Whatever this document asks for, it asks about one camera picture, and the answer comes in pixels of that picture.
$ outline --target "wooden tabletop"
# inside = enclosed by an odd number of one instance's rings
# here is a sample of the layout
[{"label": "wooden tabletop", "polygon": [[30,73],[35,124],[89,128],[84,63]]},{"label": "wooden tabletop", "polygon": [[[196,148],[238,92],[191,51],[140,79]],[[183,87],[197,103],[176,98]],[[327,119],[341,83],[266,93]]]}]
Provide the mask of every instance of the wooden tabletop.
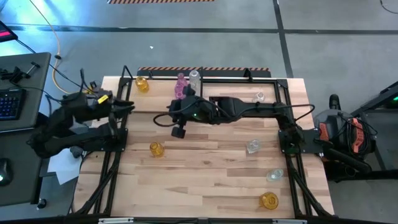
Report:
[{"label": "wooden tabletop", "polygon": [[[104,77],[102,87],[116,94],[119,77]],[[294,212],[286,172],[280,153],[275,119],[243,118],[231,124],[188,123],[185,139],[170,135],[172,128],[156,126],[152,118],[167,111],[174,99],[173,80],[149,80],[149,92],[132,87],[130,100],[136,109],[129,115],[129,138],[122,153],[113,200],[112,216],[129,217],[213,217],[213,218],[293,218]],[[288,79],[293,105],[308,103],[304,80]],[[233,96],[251,101],[263,92],[266,102],[275,101],[274,89],[266,84],[204,84],[203,96]],[[297,118],[310,108],[293,108]],[[101,120],[97,126],[106,122]],[[160,123],[171,123],[160,118]],[[313,128],[311,116],[298,121],[303,129]],[[246,143],[258,139],[261,150],[246,152]],[[151,142],[165,147],[163,158],[154,158]],[[103,152],[94,152],[82,165],[75,192],[79,209],[98,186]],[[326,211],[333,213],[328,184],[321,160],[304,154],[303,165],[308,188]],[[280,181],[269,182],[267,173],[283,169]],[[300,188],[300,208],[305,212]],[[259,196],[273,192],[279,206],[268,210],[259,206]],[[107,194],[104,194],[103,206]]]}]

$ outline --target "pink bottle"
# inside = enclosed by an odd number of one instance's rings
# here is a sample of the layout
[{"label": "pink bottle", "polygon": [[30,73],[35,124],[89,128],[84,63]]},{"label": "pink bottle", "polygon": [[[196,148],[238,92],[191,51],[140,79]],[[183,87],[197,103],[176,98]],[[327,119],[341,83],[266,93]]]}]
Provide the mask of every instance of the pink bottle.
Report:
[{"label": "pink bottle", "polygon": [[182,93],[185,86],[188,85],[187,80],[184,77],[183,73],[179,73],[177,75],[178,80],[174,87],[175,97],[179,100],[184,99],[186,96]]}]

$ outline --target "orange and black stripe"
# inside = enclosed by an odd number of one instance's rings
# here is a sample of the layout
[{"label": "orange and black stripe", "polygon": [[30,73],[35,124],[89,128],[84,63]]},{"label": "orange and black stripe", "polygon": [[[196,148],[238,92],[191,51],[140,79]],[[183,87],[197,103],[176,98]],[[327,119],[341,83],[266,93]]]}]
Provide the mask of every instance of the orange and black stripe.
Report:
[{"label": "orange and black stripe", "polygon": [[108,4],[212,2],[215,0],[108,0]]},{"label": "orange and black stripe", "polygon": [[[201,67],[141,67],[138,70],[199,70]],[[205,71],[243,71],[246,67],[203,67]],[[248,68],[250,71],[268,71],[268,68]]]}]

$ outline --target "computer mouse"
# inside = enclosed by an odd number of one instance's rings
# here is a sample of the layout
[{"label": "computer mouse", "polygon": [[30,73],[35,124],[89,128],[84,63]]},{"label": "computer mouse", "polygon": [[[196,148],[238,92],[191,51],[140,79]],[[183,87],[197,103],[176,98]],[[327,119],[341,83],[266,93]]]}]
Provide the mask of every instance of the computer mouse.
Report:
[{"label": "computer mouse", "polygon": [[12,181],[11,161],[6,158],[0,159],[0,187],[7,186]]}]

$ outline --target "concrete floor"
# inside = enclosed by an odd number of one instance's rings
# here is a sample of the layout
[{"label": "concrete floor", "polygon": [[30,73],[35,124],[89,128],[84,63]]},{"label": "concrete floor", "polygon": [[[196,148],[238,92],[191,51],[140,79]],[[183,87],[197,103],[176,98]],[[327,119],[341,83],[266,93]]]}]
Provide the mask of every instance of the concrete floor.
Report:
[{"label": "concrete floor", "polygon": [[[398,2],[383,0],[393,11]],[[272,0],[216,0],[206,3],[108,5],[103,1],[34,1],[53,25],[150,28],[277,29]],[[398,15],[386,12],[377,0],[279,0],[285,29],[397,30]],[[8,25],[46,25],[28,0],[11,0],[0,13]],[[79,82],[120,75],[123,65],[134,71],[146,66],[269,67],[273,77],[287,76],[279,34],[193,32],[57,32],[61,43],[59,69]],[[52,32],[32,26],[16,31],[37,52],[57,52]],[[293,76],[304,78],[314,114],[328,108],[328,97],[339,94],[351,112],[384,87],[397,81],[396,35],[287,34]],[[29,53],[16,42],[0,44],[0,55]],[[67,90],[77,87],[58,78]],[[45,90],[62,93],[50,74]],[[43,100],[40,111],[48,113]],[[0,208],[0,220],[64,215],[74,182],[59,186],[45,178],[42,196],[49,205]],[[335,212],[340,217],[398,223],[398,181],[330,183]]]}]

